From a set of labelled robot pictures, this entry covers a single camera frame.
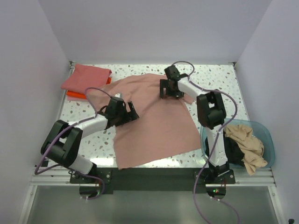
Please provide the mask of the dusty pink printed t-shirt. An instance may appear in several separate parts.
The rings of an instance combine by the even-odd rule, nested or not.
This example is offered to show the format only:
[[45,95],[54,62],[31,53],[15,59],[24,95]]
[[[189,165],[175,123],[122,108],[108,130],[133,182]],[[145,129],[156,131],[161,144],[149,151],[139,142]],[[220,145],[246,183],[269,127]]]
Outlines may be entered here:
[[156,74],[129,76],[102,87],[110,95],[120,93],[126,102],[132,101],[139,115],[116,127],[114,152],[119,169],[201,148],[200,134],[186,107],[192,98],[160,98],[162,78]]

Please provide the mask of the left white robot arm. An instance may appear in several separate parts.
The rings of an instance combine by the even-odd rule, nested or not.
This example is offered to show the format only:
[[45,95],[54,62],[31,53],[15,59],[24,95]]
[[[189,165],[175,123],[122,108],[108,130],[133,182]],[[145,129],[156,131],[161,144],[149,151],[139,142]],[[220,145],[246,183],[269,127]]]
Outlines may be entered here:
[[80,173],[86,183],[92,183],[97,177],[97,165],[79,154],[81,140],[98,131],[122,126],[138,118],[131,101],[110,97],[108,105],[96,110],[91,117],[74,122],[56,121],[41,147],[41,154],[44,159],[48,158],[64,168]]

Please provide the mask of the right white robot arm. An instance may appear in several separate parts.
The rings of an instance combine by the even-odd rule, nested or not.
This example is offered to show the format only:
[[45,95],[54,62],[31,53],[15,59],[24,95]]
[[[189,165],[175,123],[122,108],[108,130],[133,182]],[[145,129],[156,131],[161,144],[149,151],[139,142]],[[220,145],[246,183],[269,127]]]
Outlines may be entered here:
[[167,67],[164,72],[166,79],[160,80],[161,98],[179,99],[187,94],[196,101],[198,121],[206,131],[209,147],[206,180],[219,183],[225,173],[230,171],[223,140],[223,125],[227,114],[221,92],[197,86],[189,75],[179,73],[175,65]]

